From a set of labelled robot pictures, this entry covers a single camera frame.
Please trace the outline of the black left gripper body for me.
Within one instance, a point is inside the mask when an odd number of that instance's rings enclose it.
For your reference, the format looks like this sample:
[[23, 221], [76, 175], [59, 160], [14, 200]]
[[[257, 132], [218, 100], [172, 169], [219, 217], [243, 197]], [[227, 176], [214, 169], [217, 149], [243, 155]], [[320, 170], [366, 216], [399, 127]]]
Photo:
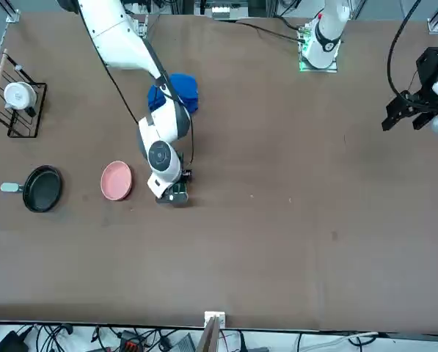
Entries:
[[416, 60], [421, 89], [430, 89], [438, 76], [438, 47], [427, 49]]

